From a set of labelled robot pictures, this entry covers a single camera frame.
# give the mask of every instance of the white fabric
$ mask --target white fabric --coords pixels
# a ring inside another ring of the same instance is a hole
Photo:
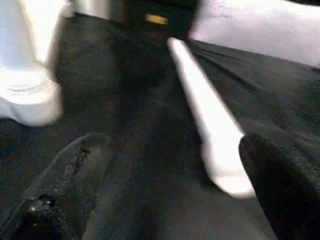
[[[69,16],[67,0],[20,0],[36,59],[50,65],[55,57],[61,17]]]
[[[202,159],[210,179],[232,197],[255,195],[239,155],[243,132],[183,41],[168,41],[188,103],[195,116]]]
[[[320,7],[286,0],[202,0],[190,37],[320,67]]]

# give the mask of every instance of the gold label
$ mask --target gold label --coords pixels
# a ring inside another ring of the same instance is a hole
[[[165,25],[168,24],[167,18],[163,16],[153,15],[153,14],[146,14],[145,20],[153,24],[165,24]]]

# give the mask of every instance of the black floor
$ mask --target black floor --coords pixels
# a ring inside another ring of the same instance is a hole
[[[206,177],[164,42],[77,16],[59,49],[63,117],[42,128],[0,121],[0,222],[64,146],[104,132],[115,161],[87,239],[275,239],[255,199],[231,198]]]

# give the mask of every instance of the light blue fabric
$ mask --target light blue fabric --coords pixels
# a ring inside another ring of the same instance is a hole
[[[0,68],[27,70],[35,65],[27,22],[19,0],[0,0]]]

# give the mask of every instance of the black carpet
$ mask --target black carpet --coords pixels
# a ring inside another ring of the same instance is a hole
[[[231,198],[208,180],[165,42],[77,16],[59,52],[63,117],[41,128],[0,122],[0,223],[63,147],[103,132],[114,161],[84,239],[275,239],[255,199]]]

